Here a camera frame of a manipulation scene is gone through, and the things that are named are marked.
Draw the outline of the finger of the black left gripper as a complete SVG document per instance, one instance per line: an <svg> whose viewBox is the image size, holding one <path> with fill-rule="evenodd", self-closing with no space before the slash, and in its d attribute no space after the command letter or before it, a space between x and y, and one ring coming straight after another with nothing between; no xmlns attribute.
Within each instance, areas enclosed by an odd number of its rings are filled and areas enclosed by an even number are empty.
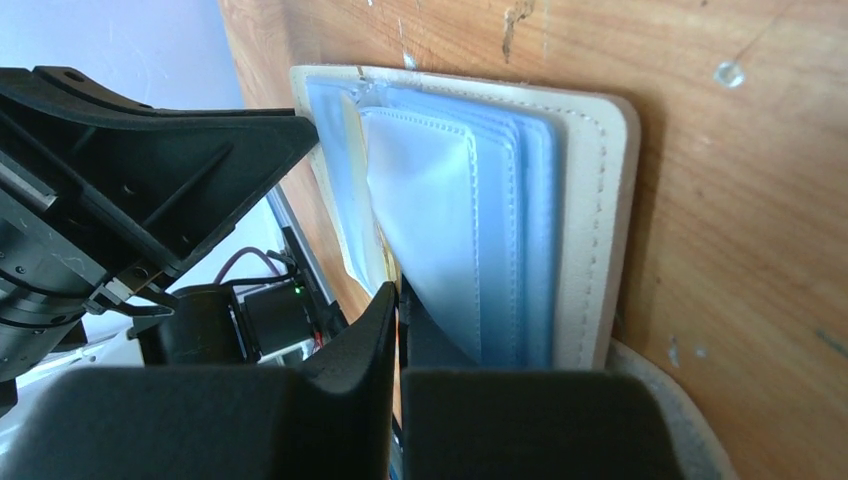
<svg viewBox="0 0 848 480"><path fill-rule="evenodd" d="M113 265L164 285L207 255L317 143L290 109L168 110L69 67L1 72L1 155L64 183L61 210L108 231Z"/></svg>

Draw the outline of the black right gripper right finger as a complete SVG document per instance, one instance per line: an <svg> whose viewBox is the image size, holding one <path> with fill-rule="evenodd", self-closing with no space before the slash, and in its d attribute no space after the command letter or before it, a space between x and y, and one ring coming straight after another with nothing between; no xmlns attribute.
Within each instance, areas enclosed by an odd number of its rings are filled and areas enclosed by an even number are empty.
<svg viewBox="0 0 848 480"><path fill-rule="evenodd" d="M658 402L605 371L487 369L400 290L407 479L679 479Z"/></svg>

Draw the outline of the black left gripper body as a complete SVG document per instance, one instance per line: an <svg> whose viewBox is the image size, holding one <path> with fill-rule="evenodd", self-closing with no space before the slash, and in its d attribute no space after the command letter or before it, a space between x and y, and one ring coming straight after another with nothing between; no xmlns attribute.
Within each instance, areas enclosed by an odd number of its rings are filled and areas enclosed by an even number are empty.
<svg viewBox="0 0 848 480"><path fill-rule="evenodd" d="M173 298L159 271L132 259L113 265L105 227L61 210L64 183L27 155L1 155L1 395L48 354L84 341L79 322L111 310L157 318Z"/></svg>

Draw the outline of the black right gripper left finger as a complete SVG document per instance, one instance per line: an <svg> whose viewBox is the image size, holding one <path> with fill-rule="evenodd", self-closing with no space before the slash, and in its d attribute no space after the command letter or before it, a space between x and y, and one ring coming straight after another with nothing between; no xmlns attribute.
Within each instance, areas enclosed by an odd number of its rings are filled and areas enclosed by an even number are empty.
<svg viewBox="0 0 848 480"><path fill-rule="evenodd" d="M5 479L384 479L398 294L295 368L81 368L44 392Z"/></svg>

